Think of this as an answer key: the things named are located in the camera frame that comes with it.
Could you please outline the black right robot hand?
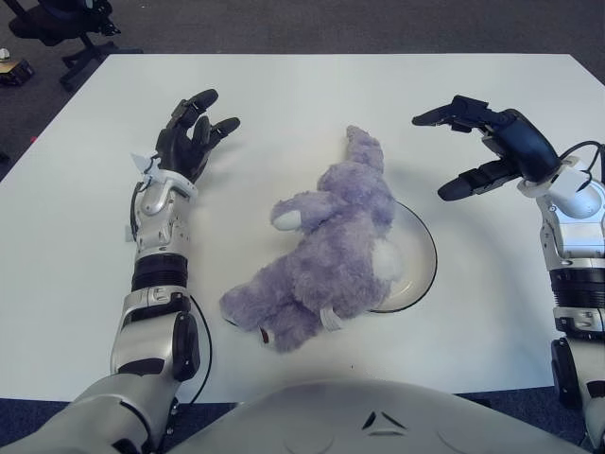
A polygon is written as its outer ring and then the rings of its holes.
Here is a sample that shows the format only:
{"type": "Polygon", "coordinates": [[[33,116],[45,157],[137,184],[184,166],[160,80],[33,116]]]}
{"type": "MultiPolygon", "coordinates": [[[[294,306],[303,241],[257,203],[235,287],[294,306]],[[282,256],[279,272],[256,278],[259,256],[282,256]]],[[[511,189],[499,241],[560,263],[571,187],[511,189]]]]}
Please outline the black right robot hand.
{"type": "Polygon", "coordinates": [[[541,183],[561,166],[555,149],[527,118],[514,109],[493,111],[486,101],[456,95],[450,103],[413,117],[412,124],[445,124],[465,133],[477,129],[482,143],[498,157],[444,184],[438,190],[444,201],[483,194],[517,178],[541,183]]]}

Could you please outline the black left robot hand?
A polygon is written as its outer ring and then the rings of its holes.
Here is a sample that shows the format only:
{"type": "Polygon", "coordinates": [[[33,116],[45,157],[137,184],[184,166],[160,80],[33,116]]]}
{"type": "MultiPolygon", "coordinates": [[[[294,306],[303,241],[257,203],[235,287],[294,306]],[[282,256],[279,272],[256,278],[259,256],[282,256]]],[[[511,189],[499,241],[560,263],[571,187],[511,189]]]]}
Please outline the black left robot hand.
{"type": "Polygon", "coordinates": [[[239,126],[237,117],[212,124],[206,111],[217,101],[215,89],[182,99],[156,142],[159,168],[181,174],[195,183],[207,166],[211,151],[239,126]]]}

